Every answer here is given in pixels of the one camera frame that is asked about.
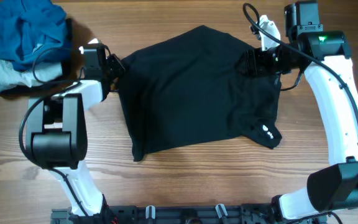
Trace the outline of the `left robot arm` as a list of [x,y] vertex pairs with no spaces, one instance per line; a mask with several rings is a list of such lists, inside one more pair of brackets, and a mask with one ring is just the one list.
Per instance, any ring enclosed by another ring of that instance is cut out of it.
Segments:
[[29,100],[19,128],[19,146],[31,163],[60,183],[71,207],[54,210],[52,223],[117,223],[86,165],[88,137],[85,110],[104,101],[123,74],[120,59],[93,39],[79,48],[85,58],[83,78],[58,91]]

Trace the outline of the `black shorts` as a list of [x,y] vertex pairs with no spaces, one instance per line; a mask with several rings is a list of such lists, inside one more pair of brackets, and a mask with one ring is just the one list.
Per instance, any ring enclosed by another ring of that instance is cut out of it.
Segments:
[[280,78],[238,70],[250,49],[230,34],[199,26],[124,58],[118,92],[134,160],[239,136],[277,147]]

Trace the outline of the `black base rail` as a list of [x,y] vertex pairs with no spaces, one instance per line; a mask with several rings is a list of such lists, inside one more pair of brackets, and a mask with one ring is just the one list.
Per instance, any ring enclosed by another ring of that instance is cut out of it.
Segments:
[[52,224],[64,223],[233,223],[262,224],[278,223],[271,206],[267,203],[209,207],[148,207],[112,206],[105,214],[79,217],[70,208],[54,209],[50,217]]

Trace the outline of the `blue crumpled garment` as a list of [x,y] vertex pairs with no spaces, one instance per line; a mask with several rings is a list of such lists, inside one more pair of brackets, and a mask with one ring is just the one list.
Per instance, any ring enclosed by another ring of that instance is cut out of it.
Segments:
[[50,0],[0,1],[0,59],[25,71],[70,57],[66,12]]

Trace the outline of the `dark folded garment under pile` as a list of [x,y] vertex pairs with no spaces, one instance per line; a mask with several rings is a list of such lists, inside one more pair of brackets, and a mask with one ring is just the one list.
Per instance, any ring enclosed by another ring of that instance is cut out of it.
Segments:
[[[68,59],[59,62],[62,64],[63,67],[63,75],[60,78],[56,78],[54,80],[51,81],[60,81],[63,80],[64,78],[66,78],[67,76],[69,76],[71,69],[70,69],[70,61]],[[53,87],[52,84],[49,85],[41,85],[38,87],[33,87],[33,88],[27,88],[27,87],[15,87],[11,90],[5,90],[2,93],[0,93],[0,95],[24,95],[24,94],[30,94],[30,93],[35,93],[36,91],[40,91],[40,90],[45,90],[48,88]]]

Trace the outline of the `light blue white garment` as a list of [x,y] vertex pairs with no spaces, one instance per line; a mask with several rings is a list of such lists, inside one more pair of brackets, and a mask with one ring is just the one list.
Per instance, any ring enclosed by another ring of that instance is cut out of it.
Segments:
[[[60,78],[63,75],[63,67],[59,62],[40,62],[35,68],[37,78],[44,82]],[[12,62],[0,59],[0,93],[15,87],[33,88],[41,85],[34,78],[31,68],[25,69],[24,72],[19,72],[13,69]]]

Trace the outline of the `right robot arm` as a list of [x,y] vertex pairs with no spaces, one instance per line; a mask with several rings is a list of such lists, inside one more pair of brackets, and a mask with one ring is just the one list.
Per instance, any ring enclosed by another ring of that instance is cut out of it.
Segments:
[[245,3],[242,10],[262,44],[242,56],[245,74],[284,75],[299,69],[317,101],[329,149],[329,166],[310,174],[302,189],[274,197],[265,221],[313,222],[358,208],[358,92],[346,35],[324,30],[316,1],[284,8],[288,42],[281,41],[274,22],[253,5]]

